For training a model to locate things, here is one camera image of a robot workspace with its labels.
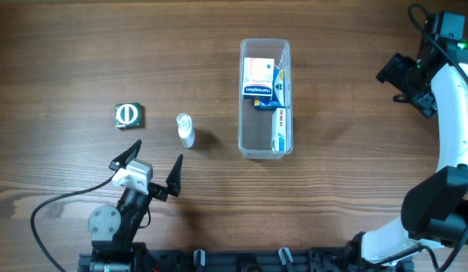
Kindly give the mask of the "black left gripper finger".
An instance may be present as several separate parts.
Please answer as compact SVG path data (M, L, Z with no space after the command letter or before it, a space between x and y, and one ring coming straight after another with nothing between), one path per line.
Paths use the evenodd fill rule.
M178 197L181 192L181 167L183 155L180 154L166 179L167 192L169 195Z
M142 140L134 142L130 148L119 154L110 162L109 169L119 171L121 168L126 168L126 166L137 157L141 149L141 144Z

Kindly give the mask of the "blue yellow medicine box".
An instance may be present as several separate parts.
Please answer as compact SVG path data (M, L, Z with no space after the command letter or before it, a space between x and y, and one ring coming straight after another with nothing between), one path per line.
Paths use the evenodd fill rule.
M284 107L284 70L274 70L273 93L270 100L267 98L255 99L256 110L275 110Z

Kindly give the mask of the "white blue Hansaplast box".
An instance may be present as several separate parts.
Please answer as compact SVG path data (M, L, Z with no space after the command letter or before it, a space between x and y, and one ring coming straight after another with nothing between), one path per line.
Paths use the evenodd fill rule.
M243 59L241 94L244 99L268 99L273 94L274 59Z

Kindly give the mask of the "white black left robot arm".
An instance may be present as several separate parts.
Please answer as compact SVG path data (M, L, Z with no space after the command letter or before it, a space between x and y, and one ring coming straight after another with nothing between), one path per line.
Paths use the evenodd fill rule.
M80 255L79 271L159 271L160 266L145 243L135 243L143 217L153 199L168 199L169 188L151 181L152 166L137 159L136 141L110 163L111 180L124 188L116 206L101 206L88 219L92 252Z

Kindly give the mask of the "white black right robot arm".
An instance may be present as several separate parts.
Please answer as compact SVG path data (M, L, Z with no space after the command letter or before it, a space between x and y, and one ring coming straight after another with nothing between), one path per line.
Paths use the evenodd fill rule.
M153 241L181 263L207 256L277 259L286 246L297 267L331 271L358 234L398 216L404 195L433 174L438 124L375 76L419 35L401 2L299 4L254 17L225 13L180 33L200 40L199 65L177 90L199 125L198 149L184 156L182 195ZM274 160L233 148L234 62L245 38L292 46L294 149Z

